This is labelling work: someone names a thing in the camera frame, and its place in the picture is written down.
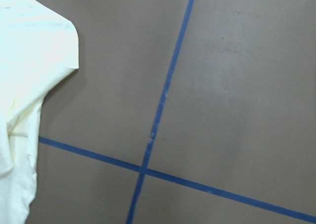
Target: white shirt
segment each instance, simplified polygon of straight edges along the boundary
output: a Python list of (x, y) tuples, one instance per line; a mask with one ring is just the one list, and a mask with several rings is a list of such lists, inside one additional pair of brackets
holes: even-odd
[(40, 110), (78, 68), (73, 24), (36, 0), (0, 0), (0, 224), (23, 224), (36, 192)]

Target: white fabric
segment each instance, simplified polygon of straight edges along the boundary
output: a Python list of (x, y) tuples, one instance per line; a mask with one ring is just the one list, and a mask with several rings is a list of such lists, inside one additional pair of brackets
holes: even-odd
[(73, 24), (36, 0), (0, 0), (0, 224), (23, 224), (36, 192), (44, 96), (78, 68)]

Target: blue line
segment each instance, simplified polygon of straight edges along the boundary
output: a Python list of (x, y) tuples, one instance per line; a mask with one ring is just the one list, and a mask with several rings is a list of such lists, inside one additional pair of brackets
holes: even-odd
[[(148, 176), (156, 177), (158, 179), (162, 179), (165, 181), (176, 183), (176, 184), (179, 184), (179, 185), (182, 185), (185, 187), (189, 187), (189, 188), (197, 189), (197, 190), (200, 190), (200, 191), (203, 191), (206, 193), (214, 194), (214, 195), (217, 195), (219, 197), (227, 198), (227, 199), (234, 200), (234, 201), (237, 201), (240, 203), (244, 203), (244, 204), (247, 204), (250, 206), (254, 206), (254, 207), (257, 207), (260, 209), (265, 209), (268, 211), (272, 211), (275, 213), (279, 213), (279, 214), (286, 215), (286, 216), (289, 216), (292, 218), (296, 218), (296, 219), (300, 219), (300, 220), (303, 220), (306, 222), (316, 224), (316, 217), (315, 216), (311, 216), (308, 214), (292, 211), (292, 210), (282, 208), (282, 207), (279, 207), (279, 206), (276, 206), (273, 204), (269, 204), (269, 203), (265, 203), (265, 202), (262, 202), (262, 201), (259, 201), (256, 199), (241, 196), (239, 194), (235, 194), (235, 193), (227, 192), (227, 191), (217, 189), (214, 187), (202, 185), (202, 184), (199, 184), (199, 183), (196, 183), (193, 181), (189, 181), (186, 179), (182, 179), (180, 177), (172, 176), (172, 175), (169, 175), (169, 174), (166, 174), (163, 172), (143, 168), (143, 167), (140, 167), (140, 166), (128, 163), (128, 162), (124, 162), (124, 161), (121, 161), (121, 160), (118, 160), (118, 159), (115, 159), (112, 157), (104, 156), (104, 155), (101, 155), (101, 154), (98, 154), (95, 152), (91, 152), (88, 150), (79, 149), (79, 148), (73, 147), (71, 145), (60, 143), (60, 142), (57, 142), (57, 141), (54, 141), (51, 139), (39, 137), (39, 142), (46, 144), (46, 145), (49, 145), (49, 146), (59, 148), (59, 149), (70, 151), (70, 152), (73, 152), (73, 153), (76, 153), (76, 154), (79, 154), (82, 156), (90, 157), (92, 159), (96, 159), (99, 161), (110, 163), (112, 165), (116, 165), (116, 166), (119, 166), (122, 168), (126, 168), (126, 169), (129, 169), (132, 171), (139, 172), (139, 179), (137, 181), (136, 187), (141, 186), (143, 181), (144, 181), (145, 175), (148, 175)], [(133, 207), (136, 207), (136, 202), (137, 202), (137, 199), (139, 197), (140, 191), (141, 191), (141, 189), (137, 188), (137, 192), (134, 193), (134, 196), (133, 196), (134, 202), (132, 204)], [(129, 211), (129, 215), (128, 215), (129, 219), (127, 221), (130, 223), (133, 220), (134, 211), (135, 211), (135, 209), (133, 209), (133, 210), (130, 209), (130, 211)]]
[(177, 60), (178, 60), (178, 57), (179, 57), (182, 41), (183, 41), (183, 38), (184, 38), (184, 35), (185, 35), (185, 32), (186, 32), (186, 28), (187, 28), (187, 25), (188, 25), (188, 22), (189, 22), (190, 13), (191, 13), (192, 8), (193, 8), (193, 3), (194, 3), (194, 0), (189, 0), (188, 1), (186, 12), (185, 12), (184, 17), (183, 17), (183, 21), (182, 21), (182, 24), (181, 24), (181, 29), (180, 29), (180, 32), (179, 32), (179, 35), (178, 35), (178, 39), (177, 39), (177, 42), (176, 42), (176, 45), (175, 45), (175, 48), (174, 48), (174, 51), (173, 51), (173, 55), (172, 55), (172, 58), (171, 58), (169, 70), (168, 70), (167, 77), (166, 77), (166, 80), (165, 80), (165, 83), (164, 83), (164, 86), (163, 86), (163, 89), (162, 89), (160, 101), (159, 101), (159, 104), (158, 104), (158, 108), (157, 108), (157, 111), (156, 111), (156, 115), (155, 115), (155, 119), (154, 119), (154, 122), (153, 122), (152, 130), (151, 130), (151, 133), (150, 133), (151, 140), (147, 144), (147, 147), (146, 147), (146, 151), (145, 151), (145, 155), (144, 155), (144, 159), (143, 159), (143, 164), (142, 164), (142, 172), (139, 174), (139, 177), (138, 177), (138, 180), (137, 180), (137, 185), (136, 185), (135, 192), (134, 192), (134, 195), (133, 195), (133, 198), (132, 198), (132, 202), (131, 202), (131, 205), (130, 205), (130, 208), (129, 208), (126, 224), (132, 224), (133, 223), (133, 218), (134, 218), (135, 208), (136, 208), (136, 205), (137, 205), (137, 200), (138, 200), (138, 197), (140, 195), (140, 192), (141, 192), (141, 189), (142, 189), (143, 183), (144, 183), (144, 178), (145, 178), (145, 173), (144, 172), (146, 171), (146, 169), (148, 167), (148, 164), (149, 164), (150, 156), (151, 156), (151, 153), (152, 153), (152, 149), (153, 149), (153, 146), (154, 146), (157, 130), (158, 130), (158, 127), (159, 127), (161, 115), (162, 115), (163, 108), (164, 108), (164, 103), (166, 101), (167, 93), (169, 91), (171, 80), (172, 80), (172, 75), (173, 75), (174, 69), (175, 69), (176, 64), (177, 64)]
[(107, 162), (109, 164), (119, 166), (122, 168), (126, 168), (128, 170), (137, 171), (137, 172), (140, 172), (140, 170), (141, 170), (140, 166), (134, 165), (132, 163), (121, 161), (121, 160), (118, 160), (118, 159), (115, 159), (115, 158), (112, 158), (109, 156), (104, 156), (104, 155), (101, 155), (101, 154), (98, 154), (95, 152), (91, 152), (91, 151), (88, 151), (85, 149), (76, 148), (76, 147), (73, 147), (71, 145), (60, 143), (60, 142), (57, 142), (57, 141), (54, 141), (51, 139), (39, 137), (39, 142), (46, 144), (46, 145), (56, 147), (56, 148), (59, 148), (59, 149), (70, 151), (70, 152), (73, 152), (73, 153), (76, 153), (76, 154), (79, 154), (82, 156), (86, 156), (86, 157), (90, 157), (90, 158), (93, 158), (93, 159), (96, 159), (99, 161)]
[(292, 211), (286, 208), (282, 208), (273, 204), (269, 204), (269, 203), (265, 203), (256, 199), (252, 199), (252, 198), (248, 198), (245, 196), (241, 196), (239, 194), (235, 194), (235, 193), (230, 193), (221, 189), (217, 189), (217, 188), (213, 188), (210, 186), (206, 186), (206, 185), (202, 185), (193, 181), (189, 181), (189, 180), (185, 180), (182, 179), (180, 177), (176, 177), (176, 176), (172, 176), (172, 175), (168, 175), (166, 173), (162, 173), (159, 171), (155, 171), (155, 170), (151, 170), (151, 169), (147, 169), (146, 171), (146, 175), (149, 176), (153, 176), (165, 181), (169, 181), (169, 182), (173, 182), (173, 183), (177, 183), (179, 185), (182, 186), (186, 186), (186, 187), (190, 187), (193, 189), (197, 189), (203, 192), (207, 192), (207, 193), (211, 193), (223, 198), (227, 198), (230, 200), (234, 200), (237, 201), (239, 203), (244, 203), (250, 206), (254, 206), (257, 208), (261, 208), (261, 209), (265, 209), (268, 211), (272, 211), (275, 213), (279, 213), (282, 215), (286, 215), (292, 218), (296, 218), (296, 219), (300, 219), (306, 222), (310, 222), (310, 223), (316, 223), (316, 217), (308, 215), (308, 214), (304, 214), (304, 213), (300, 213), (300, 212), (296, 212), (296, 211)]

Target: gray floor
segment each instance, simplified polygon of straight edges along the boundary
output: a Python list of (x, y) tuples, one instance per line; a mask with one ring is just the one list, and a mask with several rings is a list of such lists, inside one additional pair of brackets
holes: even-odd
[[(40, 136), (141, 165), (188, 0), (37, 0), (80, 69)], [(316, 216), (316, 0), (196, 0), (149, 168)], [(27, 224), (125, 223), (138, 173), (39, 144)], [(134, 224), (307, 223), (145, 177)]]

